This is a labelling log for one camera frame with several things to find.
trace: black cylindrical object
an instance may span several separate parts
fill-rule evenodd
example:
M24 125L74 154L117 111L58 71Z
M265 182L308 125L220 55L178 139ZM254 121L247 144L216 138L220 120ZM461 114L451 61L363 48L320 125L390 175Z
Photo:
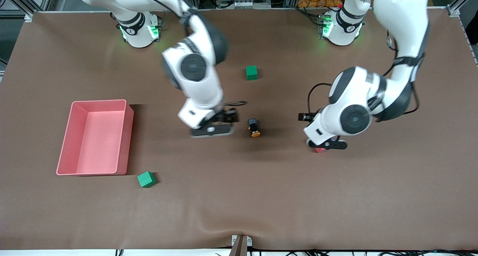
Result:
M252 137L258 137L259 135L261 135L261 132L259 132L257 120L255 118L251 118L250 120L248 120L247 124L249 125L249 132L251 133Z

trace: pink plastic bin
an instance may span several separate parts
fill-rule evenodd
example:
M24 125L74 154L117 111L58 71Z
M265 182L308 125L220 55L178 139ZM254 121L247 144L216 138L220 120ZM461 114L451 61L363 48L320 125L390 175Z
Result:
M73 102L56 174L126 174L133 114L126 100Z

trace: brown tablecloth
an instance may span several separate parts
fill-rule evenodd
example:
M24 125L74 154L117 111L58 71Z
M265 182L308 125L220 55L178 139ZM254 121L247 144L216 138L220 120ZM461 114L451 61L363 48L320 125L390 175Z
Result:
M478 247L478 69L458 18L429 10L416 113L316 154L305 145L312 85L393 60L372 13L350 46L319 40L293 10L208 11L230 43L217 66L225 100L246 100L234 135L192 139L184 103L161 67L183 38L171 17L161 42L134 49L108 14L37 13L0 84L1 249L221 247L247 234L260 249ZM260 79L245 80L246 65ZM318 88L312 108L326 104ZM72 101L126 99L135 111L125 176L57 176ZM246 120L260 120L249 137ZM155 172L159 184L136 178Z

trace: small cube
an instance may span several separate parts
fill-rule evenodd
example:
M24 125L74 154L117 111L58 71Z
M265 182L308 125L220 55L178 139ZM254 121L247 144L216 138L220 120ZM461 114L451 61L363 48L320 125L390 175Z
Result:
M247 80L256 80L257 67L255 65L250 65L249 67L246 67L246 76L247 76Z
M138 176L138 181L142 188L149 188L156 184L156 178L150 171L146 171Z
M322 153L322 152L326 152L327 150L324 149L324 148L316 148L316 152L317 153Z

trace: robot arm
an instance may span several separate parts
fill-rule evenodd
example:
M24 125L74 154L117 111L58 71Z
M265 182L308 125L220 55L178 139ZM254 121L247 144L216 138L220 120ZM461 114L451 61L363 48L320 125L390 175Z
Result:
M232 133L230 124L238 121L237 113L234 109L224 111L223 92L214 69L225 60L228 43L187 0L83 1L109 9L133 47L145 47L155 40L150 32L155 15L149 11L165 7L176 14L185 31L190 28L193 32L162 53L163 68L171 84L187 97L178 117L193 129L192 135L196 137ZM216 121L228 124L213 125Z
M310 122L304 129L309 146L345 149L347 145L335 136L358 135L370 126L372 116L391 120L406 111L428 38L427 2L375 0L375 16L398 48L391 78L361 67L341 72L330 89L330 104L318 113L302 115L301 120Z

